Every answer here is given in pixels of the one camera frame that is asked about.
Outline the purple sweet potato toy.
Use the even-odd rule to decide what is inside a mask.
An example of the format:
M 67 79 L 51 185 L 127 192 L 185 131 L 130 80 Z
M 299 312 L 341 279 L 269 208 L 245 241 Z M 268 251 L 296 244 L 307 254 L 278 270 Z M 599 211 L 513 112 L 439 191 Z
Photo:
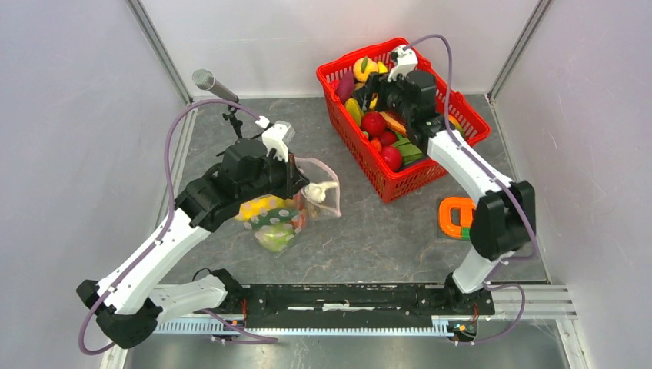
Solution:
M 351 98 L 355 87 L 355 78 L 353 71 L 346 71 L 338 80 L 338 85 L 335 89 L 335 94 L 342 103 L 345 103 Z

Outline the white mushroom toy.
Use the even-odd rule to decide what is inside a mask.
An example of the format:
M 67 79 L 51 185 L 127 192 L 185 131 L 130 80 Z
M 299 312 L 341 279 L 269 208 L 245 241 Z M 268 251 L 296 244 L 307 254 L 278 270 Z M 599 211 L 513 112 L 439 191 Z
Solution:
M 316 204 L 321 204 L 325 201 L 326 192 L 338 188 L 339 184 L 336 181 L 323 181 L 319 183 L 310 183 L 303 188 L 304 196 Z

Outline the red apple toy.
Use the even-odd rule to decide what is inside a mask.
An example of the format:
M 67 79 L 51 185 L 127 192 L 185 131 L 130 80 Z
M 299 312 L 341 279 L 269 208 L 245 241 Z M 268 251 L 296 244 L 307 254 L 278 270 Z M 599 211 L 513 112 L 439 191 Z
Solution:
M 367 132 L 371 137 L 378 137 L 386 130 L 386 121 L 381 113 L 370 111 L 366 113 L 360 123 L 362 131 Z

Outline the green cucumber toy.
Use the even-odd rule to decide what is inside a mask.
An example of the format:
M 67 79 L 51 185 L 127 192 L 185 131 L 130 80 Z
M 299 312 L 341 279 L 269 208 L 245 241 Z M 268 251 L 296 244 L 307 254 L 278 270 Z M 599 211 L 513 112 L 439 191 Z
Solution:
M 299 215 L 299 210 L 294 208 L 274 208 L 254 215 L 244 222 L 248 230 L 258 230 L 265 226 L 291 223 Z

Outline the clear pink zip top bag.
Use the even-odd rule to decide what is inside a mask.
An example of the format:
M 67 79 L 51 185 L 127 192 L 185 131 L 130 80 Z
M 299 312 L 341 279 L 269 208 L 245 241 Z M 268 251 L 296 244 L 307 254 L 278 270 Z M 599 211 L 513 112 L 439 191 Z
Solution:
M 301 189 L 293 198 L 290 199 L 293 200 L 294 203 L 290 206 L 283 207 L 283 208 L 294 208 L 299 210 L 299 215 L 291 223 L 288 223 L 291 224 L 292 227 L 294 228 L 294 232 L 295 232 L 294 239 L 303 231 L 303 229 L 311 221 L 319 221 L 327 218 L 328 219 L 339 218 L 341 216 L 340 181 L 335 171 L 332 168 L 330 168 L 328 165 L 326 165 L 323 161 L 320 161 L 316 158 L 297 158 L 296 164 L 304 173 L 304 175 L 310 180 L 310 183 L 319 183 L 323 181 L 336 181 L 339 184 L 339 187 L 327 191 L 326 192 L 327 197 L 325 201 L 321 204 L 316 204 L 312 201 L 309 201 L 304 196 L 303 189 Z

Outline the yellow banana bunch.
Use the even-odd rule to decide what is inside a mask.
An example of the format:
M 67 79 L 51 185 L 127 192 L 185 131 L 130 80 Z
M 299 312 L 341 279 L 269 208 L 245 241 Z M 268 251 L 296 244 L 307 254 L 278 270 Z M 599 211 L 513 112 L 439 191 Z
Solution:
M 239 221 L 248 221 L 254 216 L 262 215 L 266 211 L 290 206 L 293 203 L 293 200 L 278 198 L 274 195 L 256 198 L 242 204 L 235 219 Z

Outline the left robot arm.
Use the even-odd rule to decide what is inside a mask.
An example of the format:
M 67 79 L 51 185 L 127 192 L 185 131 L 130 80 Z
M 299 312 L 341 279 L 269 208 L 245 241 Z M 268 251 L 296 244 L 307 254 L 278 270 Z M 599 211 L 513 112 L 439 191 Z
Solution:
M 85 280 L 77 294 L 113 344 L 132 348 L 167 321 L 202 309 L 232 313 L 240 285 L 220 270 L 156 291 L 161 279 L 193 247 L 238 215 L 242 204 L 272 194 L 291 199 L 309 185 L 287 149 L 239 139 L 221 161 L 190 181 L 157 230 L 119 268 L 100 281 Z

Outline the yellow green starfruit toy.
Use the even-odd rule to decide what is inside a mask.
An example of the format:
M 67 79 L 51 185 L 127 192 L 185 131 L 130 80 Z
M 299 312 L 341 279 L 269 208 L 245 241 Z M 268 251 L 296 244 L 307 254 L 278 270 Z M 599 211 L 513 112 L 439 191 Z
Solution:
M 359 127 L 361 125 L 362 118 L 364 117 L 364 112 L 361 106 L 358 104 L 357 100 L 355 98 L 349 98 L 344 103 L 344 108 L 350 115 L 353 122 Z

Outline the papaya slice toy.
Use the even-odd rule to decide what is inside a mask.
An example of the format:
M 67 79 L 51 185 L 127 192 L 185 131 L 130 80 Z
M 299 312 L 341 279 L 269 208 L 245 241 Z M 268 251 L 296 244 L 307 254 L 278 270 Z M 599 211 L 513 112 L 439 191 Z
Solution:
M 386 126 L 389 130 L 393 131 L 394 133 L 406 137 L 407 136 L 407 129 L 401 121 L 399 121 L 397 118 L 395 118 L 392 114 L 386 112 L 386 111 L 381 111 L 380 112 L 381 116 L 386 122 Z

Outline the red tomato toy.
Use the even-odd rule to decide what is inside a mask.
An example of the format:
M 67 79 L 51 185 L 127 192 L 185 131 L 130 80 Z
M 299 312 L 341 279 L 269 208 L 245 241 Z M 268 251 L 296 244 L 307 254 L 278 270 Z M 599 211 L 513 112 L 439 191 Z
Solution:
M 387 167 L 393 172 L 398 171 L 403 165 L 403 155 L 394 146 L 384 146 L 381 149 L 380 155 L 386 163 Z

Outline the red plastic basket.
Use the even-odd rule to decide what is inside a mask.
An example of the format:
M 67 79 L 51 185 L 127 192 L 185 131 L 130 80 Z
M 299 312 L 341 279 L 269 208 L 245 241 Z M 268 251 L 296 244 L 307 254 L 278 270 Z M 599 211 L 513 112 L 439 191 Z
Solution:
M 333 81 L 339 82 L 344 74 L 353 68 L 354 62 L 364 56 L 368 56 L 376 62 L 385 62 L 387 66 L 393 66 L 394 63 L 391 61 L 390 53 L 399 45 L 406 45 L 407 43 L 408 40 L 405 38 L 392 38 L 382 43 L 368 45 L 349 52 L 337 60 L 320 65 L 316 70 L 317 80 L 321 83 L 324 91 L 324 99 L 331 124 L 384 203 L 392 202 L 432 181 L 444 177 L 448 173 L 443 166 L 431 159 L 416 161 L 398 172 L 390 170 L 381 158 L 380 153 L 368 143 L 362 130 L 348 114 L 344 103 L 335 93 Z M 414 51 L 418 59 L 417 69 L 435 75 L 437 80 L 437 111 L 443 112 L 444 93 L 447 83 L 434 71 L 430 61 L 422 56 L 416 50 L 416 47 L 414 47 Z M 461 123 L 466 141 L 471 147 L 490 135 L 490 126 L 471 107 L 460 92 L 452 91 L 449 102 L 451 114 Z

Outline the green leaf vegetable toy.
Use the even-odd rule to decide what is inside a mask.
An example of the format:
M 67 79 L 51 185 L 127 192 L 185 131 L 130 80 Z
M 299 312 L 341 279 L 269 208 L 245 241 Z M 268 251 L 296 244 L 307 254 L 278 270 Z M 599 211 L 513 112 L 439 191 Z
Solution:
M 408 138 L 401 138 L 391 146 L 399 150 L 404 165 L 409 165 L 415 161 L 421 160 L 424 157 L 424 154 L 420 148 L 416 145 L 413 145 Z

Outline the black microphone tripod stand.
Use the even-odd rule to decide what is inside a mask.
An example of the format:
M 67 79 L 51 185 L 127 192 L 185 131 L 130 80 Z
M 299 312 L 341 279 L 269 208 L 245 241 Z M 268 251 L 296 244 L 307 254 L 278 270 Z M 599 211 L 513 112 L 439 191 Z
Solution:
M 242 125 L 243 121 L 237 117 L 238 109 L 236 107 L 228 106 L 227 111 L 222 114 L 222 118 L 227 121 L 233 132 L 235 133 L 236 139 L 235 144 L 237 144 L 242 138 Z

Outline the grey microphone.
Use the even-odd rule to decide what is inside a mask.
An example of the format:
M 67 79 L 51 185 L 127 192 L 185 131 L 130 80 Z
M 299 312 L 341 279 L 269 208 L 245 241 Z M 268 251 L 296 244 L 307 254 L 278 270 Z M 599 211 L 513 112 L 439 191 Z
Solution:
M 207 91 L 218 98 L 239 103 L 239 97 L 220 83 L 213 72 L 206 69 L 197 69 L 192 73 L 191 79 L 200 90 Z

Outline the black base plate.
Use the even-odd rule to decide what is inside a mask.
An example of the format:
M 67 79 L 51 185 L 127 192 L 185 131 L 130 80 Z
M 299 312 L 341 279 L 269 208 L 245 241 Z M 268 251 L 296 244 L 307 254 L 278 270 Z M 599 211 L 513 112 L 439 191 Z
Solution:
M 250 284 L 229 288 L 215 308 L 250 328 L 422 328 L 433 317 L 495 312 L 489 291 L 457 298 L 442 284 Z

